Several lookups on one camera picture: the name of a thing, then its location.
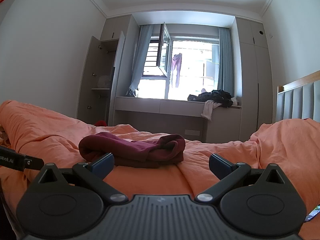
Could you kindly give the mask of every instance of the curtain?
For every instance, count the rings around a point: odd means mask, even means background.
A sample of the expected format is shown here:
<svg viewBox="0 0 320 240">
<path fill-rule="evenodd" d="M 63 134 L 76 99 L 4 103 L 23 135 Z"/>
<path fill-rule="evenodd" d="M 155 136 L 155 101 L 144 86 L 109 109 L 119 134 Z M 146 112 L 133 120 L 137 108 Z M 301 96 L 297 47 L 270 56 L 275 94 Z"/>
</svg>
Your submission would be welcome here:
<svg viewBox="0 0 320 240">
<path fill-rule="evenodd" d="M 234 95 L 233 60 L 230 29 L 219 27 L 219 78 L 218 89 Z"/>
<path fill-rule="evenodd" d="M 133 72 L 131 85 L 128 89 L 126 96 L 136 96 L 136 89 L 140 83 L 143 74 L 144 64 L 146 62 L 149 43 L 153 31 L 153 25 L 142 25 L 137 45 L 137 50 L 133 63 Z"/>
</svg>

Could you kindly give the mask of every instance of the orange duvet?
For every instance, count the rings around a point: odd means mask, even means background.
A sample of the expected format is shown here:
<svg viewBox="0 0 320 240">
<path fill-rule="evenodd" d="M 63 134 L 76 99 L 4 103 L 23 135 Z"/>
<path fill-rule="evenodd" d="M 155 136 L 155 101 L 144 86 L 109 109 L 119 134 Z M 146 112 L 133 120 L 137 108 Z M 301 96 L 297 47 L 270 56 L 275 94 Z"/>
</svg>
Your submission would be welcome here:
<svg viewBox="0 0 320 240">
<path fill-rule="evenodd" d="M 19 153 L 54 162 L 59 168 L 83 161 L 79 141 L 107 131 L 127 140 L 155 140 L 164 134 L 139 132 L 130 125 L 95 127 L 37 106 L 5 101 L 0 106 L 0 124 Z M 133 194 L 190 194 L 192 197 L 219 180 L 208 167 L 209 156 L 218 153 L 229 161 L 246 162 L 253 168 L 277 163 L 291 180 L 310 212 L 320 203 L 320 123 L 289 119 L 262 125 L 250 141 L 206 144 L 186 140 L 184 161 L 158 169 L 117 166 L 105 182 L 132 197 Z M 37 171 L 0 168 L 7 204 L 15 208 Z M 304 239 L 320 239 L 320 216 L 303 225 Z"/>
</svg>

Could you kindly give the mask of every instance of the dark red cloth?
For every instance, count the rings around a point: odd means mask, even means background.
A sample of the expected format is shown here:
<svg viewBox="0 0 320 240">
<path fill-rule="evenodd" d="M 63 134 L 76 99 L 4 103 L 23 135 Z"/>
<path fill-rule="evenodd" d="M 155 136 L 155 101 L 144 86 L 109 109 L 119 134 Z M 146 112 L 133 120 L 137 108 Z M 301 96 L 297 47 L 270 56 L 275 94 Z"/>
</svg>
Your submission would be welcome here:
<svg viewBox="0 0 320 240">
<path fill-rule="evenodd" d="M 104 127 L 106 127 L 106 126 L 108 126 L 108 125 L 107 125 L 106 121 L 101 120 L 101 121 L 97 121 L 97 122 L 94 124 L 94 126 L 104 126 Z"/>
<path fill-rule="evenodd" d="M 158 168 L 183 161 L 185 140 L 178 134 L 162 136 L 157 141 L 127 141 L 108 132 L 84 137 L 79 143 L 81 156 L 92 162 L 111 152 L 115 165 L 135 168 Z"/>
</svg>

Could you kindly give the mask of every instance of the black jacket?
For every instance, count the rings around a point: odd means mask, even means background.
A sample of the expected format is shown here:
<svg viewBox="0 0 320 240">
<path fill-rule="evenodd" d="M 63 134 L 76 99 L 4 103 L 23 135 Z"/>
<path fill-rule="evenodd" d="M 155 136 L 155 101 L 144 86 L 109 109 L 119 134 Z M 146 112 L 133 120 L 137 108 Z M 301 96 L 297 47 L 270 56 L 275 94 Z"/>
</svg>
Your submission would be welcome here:
<svg viewBox="0 0 320 240">
<path fill-rule="evenodd" d="M 188 96 L 188 101 L 205 102 L 208 100 L 213 100 L 216 103 L 221 103 L 222 107 L 230 107 L 233 104 L 231 95 L 228 92 L 223 91 L 222 89 L 212 90 L 211 92 L 204 92 L 198 96 Z"/>
</svg>

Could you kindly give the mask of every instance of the phone screen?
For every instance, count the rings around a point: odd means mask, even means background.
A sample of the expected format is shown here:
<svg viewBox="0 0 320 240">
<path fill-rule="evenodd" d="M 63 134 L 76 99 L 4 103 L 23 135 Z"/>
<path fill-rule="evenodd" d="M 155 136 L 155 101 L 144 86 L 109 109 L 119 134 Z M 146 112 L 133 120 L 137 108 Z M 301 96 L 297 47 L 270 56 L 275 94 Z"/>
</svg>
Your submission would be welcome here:
<svg viewBox="0 0 320 240">
<path fill-rule="evenodd" d="M 317 205 L 314 210 L 311 211 L 309 215 L 306 216 L 305 222 L 310 221 L 313 219 L 318 213 L 320 212 L 320 205 Z"/>
</svg>

